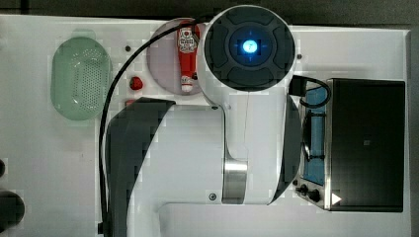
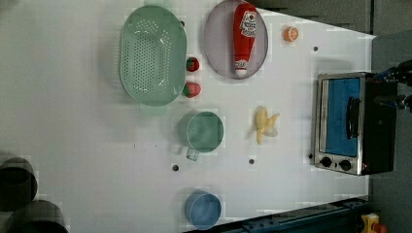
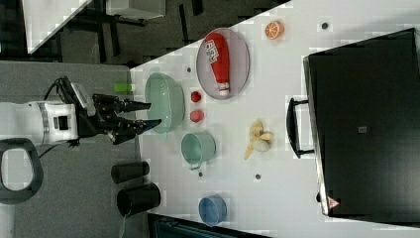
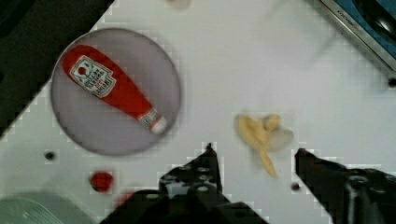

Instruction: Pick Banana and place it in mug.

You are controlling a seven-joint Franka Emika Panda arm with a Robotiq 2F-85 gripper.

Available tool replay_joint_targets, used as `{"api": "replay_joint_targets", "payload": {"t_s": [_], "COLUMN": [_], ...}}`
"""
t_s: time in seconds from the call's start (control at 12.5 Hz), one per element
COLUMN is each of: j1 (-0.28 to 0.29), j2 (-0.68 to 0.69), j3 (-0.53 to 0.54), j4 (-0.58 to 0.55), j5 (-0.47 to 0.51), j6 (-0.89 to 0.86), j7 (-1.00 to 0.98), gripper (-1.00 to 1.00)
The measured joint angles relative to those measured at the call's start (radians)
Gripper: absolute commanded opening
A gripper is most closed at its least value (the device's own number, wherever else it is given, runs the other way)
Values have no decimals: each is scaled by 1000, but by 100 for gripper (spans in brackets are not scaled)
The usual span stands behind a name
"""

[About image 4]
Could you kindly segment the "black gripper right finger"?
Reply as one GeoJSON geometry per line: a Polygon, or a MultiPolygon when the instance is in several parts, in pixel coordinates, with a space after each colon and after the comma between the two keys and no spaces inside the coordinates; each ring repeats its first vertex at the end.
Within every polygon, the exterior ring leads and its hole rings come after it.
{"type": "Polygon", "coordinates": [[[295,172],[325,208],[333,224],[396,224],[395,176],[374,168],[347,168],[304,148],[295,172]]]}

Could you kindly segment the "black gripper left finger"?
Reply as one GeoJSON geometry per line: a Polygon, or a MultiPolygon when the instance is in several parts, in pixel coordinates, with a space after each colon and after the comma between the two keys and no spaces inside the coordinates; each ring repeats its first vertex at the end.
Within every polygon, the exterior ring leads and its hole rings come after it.
{"type": "Polygon", "coordinates": [[[192,161],[132,194],[100,224],[268,224],[245,203],[222,193],[216,151],[207,144],[192,161]]]}

